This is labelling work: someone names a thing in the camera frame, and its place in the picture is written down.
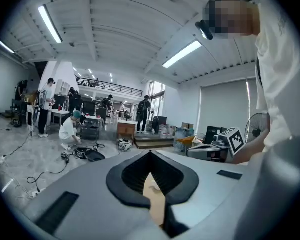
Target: white ceiling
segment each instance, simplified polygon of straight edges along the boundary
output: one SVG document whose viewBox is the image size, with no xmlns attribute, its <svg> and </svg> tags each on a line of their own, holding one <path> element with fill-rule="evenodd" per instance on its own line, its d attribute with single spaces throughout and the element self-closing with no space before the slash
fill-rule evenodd
<svg viewBox="0 0 300 240">
<path fill-rule="evenodd" d="M 0 39 L 22 61 L 71 61 L 78 69 L 130 74 L 168 86 L 257 58 L 255 38 L 205 40 L 195 27 L 208 0 L 24 0 Z M 46 4 L 57 44 L 38 7 Z M 194 40 L 202 47 L 170 68 L 162 64 Z"/>
</svg>

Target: gray tiled floor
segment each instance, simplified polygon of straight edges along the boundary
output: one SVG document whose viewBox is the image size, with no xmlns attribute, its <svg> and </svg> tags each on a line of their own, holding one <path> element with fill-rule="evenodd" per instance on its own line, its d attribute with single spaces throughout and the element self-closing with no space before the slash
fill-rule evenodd
<svg viewBox="0 0 300 240">
<path fill-rule="evenodd" d="M 29 131 L 24 125 L 20 128 L 11 127 L 9 125 L 10 120 L 0 117 L 0 129 L 11 128 L 11 131 L 0 131 L 0 157 L 8 155 L 13 152 L 17 147 L 21 146 L 26 140 Z M 102 153 L 105 158 L 117 156 L 119 154 L 116 144 L 116 130 L 117 122 L 112 122 L 106 125 L 100 132 L 99 144 L 104 144 L 105 148 L 100 148 L 99 152 Z M 93 140 L 82 140 L 82 146 L 93 145 Z M 173 147 L 161 148 L 168 152 L 174 152 Z M 133 146 L 128 152 L 138 154 L 143 150 L 138 150 Z M 39 138 L 38 130 L 35 130 L 35 134 L 28 137 L 26 143 L 13 155 L 7 156 L 5 162 L 0 164 L 0 191 L 7 185 L 7 183 L 14 178 L 15 180 L 9 185 L 9 187 L 3 193 L 3 196 L 15 207 L 21 211 L 30 202 L 26 193 L 17 187 L 18 181 L 26 190 L 32 194 L 36 191 L 35 184 L 27 183 L 28 177 L 37 178 L 42 172 L 60 172 L 65 167 L 65 162 L 61 159 L 61 152 L 64 152 L 59 143 L 58 130 L 54 130 L 48 138 Z M 44 189 L 51 185 L 53 182 L 60 179 L 69 171 L 89 163 L 86 160 L 75 159 L 70 157 L 70 162 L 65 170 L 60 174 L 43 174 L 37 181 L 39 189 Z"/>
</svg>

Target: wooden platform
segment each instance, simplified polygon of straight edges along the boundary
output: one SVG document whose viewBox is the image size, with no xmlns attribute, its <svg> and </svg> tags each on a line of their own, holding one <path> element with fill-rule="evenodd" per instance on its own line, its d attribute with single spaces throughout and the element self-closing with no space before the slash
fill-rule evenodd
<svg viewBox="0 0 300 240">
<path fill-rule="evenodd" d="M 174 144 L 173 138 L 160 138 L 156 134 L 142 134 L 137 133 L 134 136 L 134 143 L 138 149 L 157 149 L 172 147 Z"/>
</svg>

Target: balcony railing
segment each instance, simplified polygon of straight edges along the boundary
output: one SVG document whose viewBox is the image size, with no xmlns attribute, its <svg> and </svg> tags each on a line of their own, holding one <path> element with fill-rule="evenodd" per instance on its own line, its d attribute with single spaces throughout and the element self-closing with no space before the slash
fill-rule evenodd
<svg viewBox="0 0 300 240">
<path fill-rule="evenodd" d="M 128 94 L 132 96 L 142 97 L 142 90 L 137 90 L 129 87 L 125 87 L 122 85 L 110 83 L 110 82 L 103 82 L 99 80 L 91 80 L 87 78 L 77 77 L 76 82 L 80 88 L 80 86 L 92 87 L 122 94 Z"/>
</svg>

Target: black rectangular slot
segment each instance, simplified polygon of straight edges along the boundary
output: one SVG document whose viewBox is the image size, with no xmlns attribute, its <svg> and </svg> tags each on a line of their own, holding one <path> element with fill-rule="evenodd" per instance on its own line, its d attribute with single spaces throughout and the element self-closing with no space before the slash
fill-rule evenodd
<svg viewBox="0 0 300 240">
<path fill-rule="evenodd" d="M 79 195 L 77 194 L 64 192 L 35 224 L 50 235 L 53 235 L 78 198 Z"/>
<path fill-rule="evenodd" d="M 235 173 L 235 172 L 226 171 L 226 170 L 221 170 L 217 174 L 227 177 L 227 178 L 230 178 L 230 179 L 234 179 L 234 180 L 240 180 L 242 177 L 242 174 L 240 174 L 240 173 Z"/>
</svg>

